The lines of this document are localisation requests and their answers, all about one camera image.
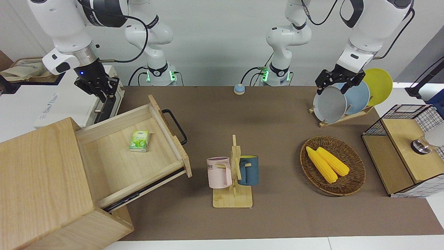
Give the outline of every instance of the brown table surface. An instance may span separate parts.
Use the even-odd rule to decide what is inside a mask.
[[[146,104],[148,94],[174,113],[188,136],[193,177],[182,175],[129,204],[135,230],[123,240],[443,234],[425,199],[387,196],[361,139],[377,113],[319,128],[308,113],[315,91],[262,87],[237,96],[233,87],[127,87],[120,113]],[[232,134],[243,154],[259,156],[251,209],[212,207],[206,159],[229,156]],[[367,180],[359,192],[329,197],[306,182],[299,154],[317,135],[340,138],[361,156]]]

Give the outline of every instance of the mug tree stand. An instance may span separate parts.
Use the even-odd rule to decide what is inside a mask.
[[[231,179],[233,184],[222,189],[213,189],[213,207],[226,208],[250,208],[253,206],[253,195],[251,186],[238,184],[241,180],[239,162],[241,159],[241,147],[236,144],[236,135],[233,135],[233,146],[231,147]]]

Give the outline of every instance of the corn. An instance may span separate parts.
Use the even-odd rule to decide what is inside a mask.
[[[322,147],[317,148],[316,152],[330,165],[330,167],[340,176],[349,174],[350,169],[338,158]]]
[[[333,169],[329,166],[329,164],[312,148],[306,147],[308,157],[313,162],[317,170],[322,174],[324,179],[328,183],[333,183],[337,180],[337,175],[333,171]]]

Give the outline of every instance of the drawer handle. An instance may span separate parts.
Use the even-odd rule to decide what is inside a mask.
[[[180,142],[181,145],[185,145],[188,142],[188,138],[186,137],[185,132],[183,131],[182,127],[180,126],[179,122],[176,120],[176,117],[174,117],[173,112],[171,112],[171,110],[169,109],[164,109],[162,110],[162,113],[168,113],[171,118],[173,119],[174,123],[176,124],[177,128],[179,129],[180,133],[183,136],[183,141]]]

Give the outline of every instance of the woven tray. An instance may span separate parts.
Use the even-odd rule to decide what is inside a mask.
[[[345,163],[350,172],[347,176],[338,176],[338,180],[329,184],[316,169],[308,157],[305,147],[316,150],[323,147]],[[330,136],[316,136],[304,143],[301,150],[301,166],[307,178],[319,189],[329,194],[344,196],[354,194],[365,182],[365,168],[359,155],[345,142]]]

